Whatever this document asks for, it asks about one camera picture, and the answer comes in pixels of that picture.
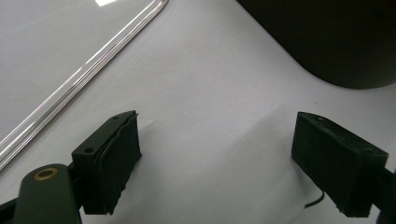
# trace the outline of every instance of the black clamp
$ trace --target black clamp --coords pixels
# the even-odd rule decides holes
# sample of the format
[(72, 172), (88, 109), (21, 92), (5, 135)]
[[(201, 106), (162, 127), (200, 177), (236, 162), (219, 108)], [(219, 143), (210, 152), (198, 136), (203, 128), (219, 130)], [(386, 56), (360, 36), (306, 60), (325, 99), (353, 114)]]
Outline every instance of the black clamp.
[(141, 158), (137, 114), (112, 117), (72, 153), (69, 166), (35, 169), (21, 182), (17, 199), (0, 205), (0, 223), (77, 224), (89, 215), (113, 214)]
[(389, 154), (321, 116), (300, 112), (292, 158), (347, 217), (396, 223), (396, 175), (385, 168)]

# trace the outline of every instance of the transparent plastic sheet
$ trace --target transparent plastic sheet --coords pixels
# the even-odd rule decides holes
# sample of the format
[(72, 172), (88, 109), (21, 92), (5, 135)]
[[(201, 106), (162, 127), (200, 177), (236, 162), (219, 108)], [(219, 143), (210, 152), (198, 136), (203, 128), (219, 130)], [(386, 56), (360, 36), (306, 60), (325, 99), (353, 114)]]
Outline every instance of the transparent plastic sheet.
[[(0, 170), (167, 2), (0, 3), (1, 10), (7, 12), (0, 16), (0, 137), (7, 127), (19, 123), (0, 142)], [(23, 16), (9, 17), (12, 8), (21, 11), (21, 6), (26, 7)]]

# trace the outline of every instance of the dark curved object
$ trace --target dark curved object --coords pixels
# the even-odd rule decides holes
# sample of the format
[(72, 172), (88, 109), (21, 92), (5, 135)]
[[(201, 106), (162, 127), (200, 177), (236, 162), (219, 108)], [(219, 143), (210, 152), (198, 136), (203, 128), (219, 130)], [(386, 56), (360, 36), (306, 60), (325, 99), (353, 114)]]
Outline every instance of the dark curved object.
[(371, 89), (396, 81), (395, 0), (238, 0), (306, 70)]

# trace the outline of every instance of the white surface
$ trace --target white surface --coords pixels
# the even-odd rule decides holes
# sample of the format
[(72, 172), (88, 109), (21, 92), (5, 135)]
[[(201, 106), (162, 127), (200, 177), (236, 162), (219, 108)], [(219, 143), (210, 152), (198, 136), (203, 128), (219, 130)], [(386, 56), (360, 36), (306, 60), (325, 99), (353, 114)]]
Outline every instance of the white surface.
[(83, 223), (375, 223), (376, 208), (346, 218), (328, 197), (303, 209), (320, 192), (290, 158), (292, 135), (298, 111), (319, 114), (386, 150), (394, 170), (395, 93), (310, 75), (235, 1), (171, 0), (0, 173), (0, 203), (27, 173), (70, 163), (106, 119), (135, 109), (143, 157), (115, 214)]

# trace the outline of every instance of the screw hole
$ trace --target screw hole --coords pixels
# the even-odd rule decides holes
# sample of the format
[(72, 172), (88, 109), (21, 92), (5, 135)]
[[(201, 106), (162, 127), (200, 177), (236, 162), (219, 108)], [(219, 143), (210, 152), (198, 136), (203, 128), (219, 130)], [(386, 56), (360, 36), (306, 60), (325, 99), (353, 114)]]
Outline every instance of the screw hole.
[(85, 152), (85, 153), (91, 153), (91, 152), (93, 152), (93, 148), (91, 148), (91, 147), (86, 148), (86, 149), (84, 150), (84, 152)]

